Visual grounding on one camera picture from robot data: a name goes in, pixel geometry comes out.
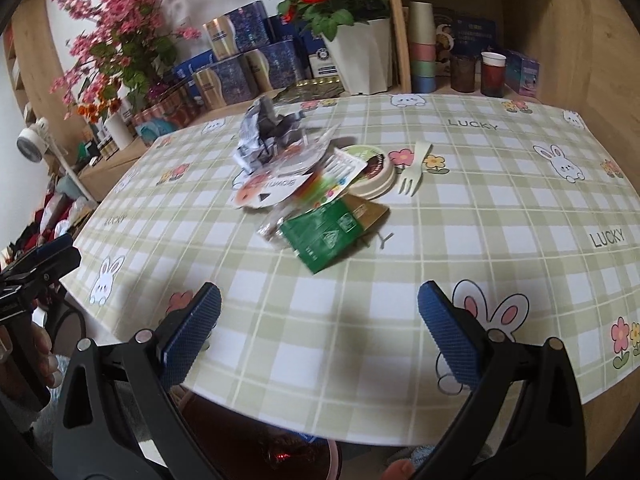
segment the green checkered tablecloth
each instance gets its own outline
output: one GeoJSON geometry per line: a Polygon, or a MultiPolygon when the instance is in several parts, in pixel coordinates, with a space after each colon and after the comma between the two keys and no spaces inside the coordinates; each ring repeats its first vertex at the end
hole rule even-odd
{"type": "Polygon", "coordinates": [[[161,137],[136,163],[76,241],[71,294],[126,339],[215,283],[222,316],[187,386],[352,442],[434,443],[465,400],[417,311],[426,280],[516,341],[560,337],[583,402],[640,364],[640,201],[577,114],[441,95],[302,107],[304,125],[340,124],[343,144],[380,146],[398,171],[416,140],[434,144],[414,197],[378,199],[391,208],[384,244],[315,276],[267,245],[262,214],[230,206],[231,117],[161,137]]]}

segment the green packet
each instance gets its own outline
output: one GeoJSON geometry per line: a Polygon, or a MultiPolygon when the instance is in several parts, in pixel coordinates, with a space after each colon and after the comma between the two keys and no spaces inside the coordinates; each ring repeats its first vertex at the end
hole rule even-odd
{"type": "Polygon", "coordinates": [[[342,199],[287,220],[280,229],[297,256],[314,274],[364,232],[342,199]]]}

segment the yellow flower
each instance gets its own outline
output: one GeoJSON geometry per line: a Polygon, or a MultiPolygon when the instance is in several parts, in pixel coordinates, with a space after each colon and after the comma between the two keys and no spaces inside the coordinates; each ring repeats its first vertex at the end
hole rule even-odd
{"type": "Polygon", "coordinates": [[[444,157],[427,155],[424,158],[424,163],[426,164],[429,170],[432,170],[433,168],[444,168],[444,157]]]}
{"type": "Polygon", "coordinates": [[[631,338],[631,344],[633,346],[638,346],[640,344],[640,324],[631,324],[631,332],[629,333],[629,337],[631,338]]]}

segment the pink cup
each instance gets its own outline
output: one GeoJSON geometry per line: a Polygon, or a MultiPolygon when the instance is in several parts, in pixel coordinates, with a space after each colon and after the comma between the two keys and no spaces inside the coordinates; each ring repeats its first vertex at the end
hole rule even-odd
{"type": "Polygon", "coordinates": [[[436,46],[410,43],[409,57],[414,61],[436,61],[436,46]]]}

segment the stacked paper cups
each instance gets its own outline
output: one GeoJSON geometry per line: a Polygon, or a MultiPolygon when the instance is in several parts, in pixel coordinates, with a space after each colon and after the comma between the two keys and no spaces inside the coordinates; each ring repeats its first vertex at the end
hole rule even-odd
{"type": "Polygon", "coordinates": [[[436,89],[436,26],[431,4],[409,3],[408,35],[413,91],[418,94],[434,92],[436,89]]]}

